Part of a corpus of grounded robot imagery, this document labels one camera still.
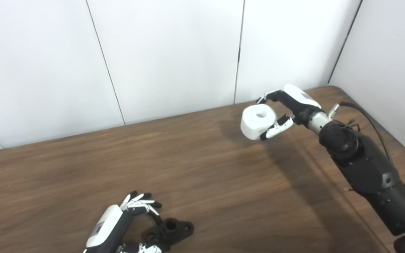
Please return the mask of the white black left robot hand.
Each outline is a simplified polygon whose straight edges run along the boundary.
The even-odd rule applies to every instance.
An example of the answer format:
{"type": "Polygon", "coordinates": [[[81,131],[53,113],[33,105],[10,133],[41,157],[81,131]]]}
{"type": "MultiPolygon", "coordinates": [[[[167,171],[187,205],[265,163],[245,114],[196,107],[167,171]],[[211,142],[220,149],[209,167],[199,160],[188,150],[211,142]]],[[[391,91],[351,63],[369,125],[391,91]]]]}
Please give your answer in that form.
{"type": "Polygon", "coordinates": [[[86,242],[84,253],[164,253],[167,244],[122,243],[135,216],[148,214],[157,225],[162,218],[156,209],[162,204],[151,200],[151,193],[128,194],[120,205],[110,205],[98,220],[86,242]]]}

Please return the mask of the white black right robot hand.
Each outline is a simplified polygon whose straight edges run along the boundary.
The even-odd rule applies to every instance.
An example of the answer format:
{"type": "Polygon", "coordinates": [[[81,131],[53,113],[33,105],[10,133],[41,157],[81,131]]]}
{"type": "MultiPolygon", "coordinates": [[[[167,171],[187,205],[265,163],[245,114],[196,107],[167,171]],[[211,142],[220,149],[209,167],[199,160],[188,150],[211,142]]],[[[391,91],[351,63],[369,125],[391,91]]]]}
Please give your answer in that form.
{"type": "Polygon", "coordinates": [[[280,134],[294,124],[309,127],[313,121],[312,116],[317,113],[325,113],[321,105],[312,99],[307,93],[292,84],[286,84],[283,89],[264,93],[256,104],[265,104],[267,101],[280,102],[291,111],[276,120],[266,131],[260,134],[260,140],[265,141],[280,134]]]}

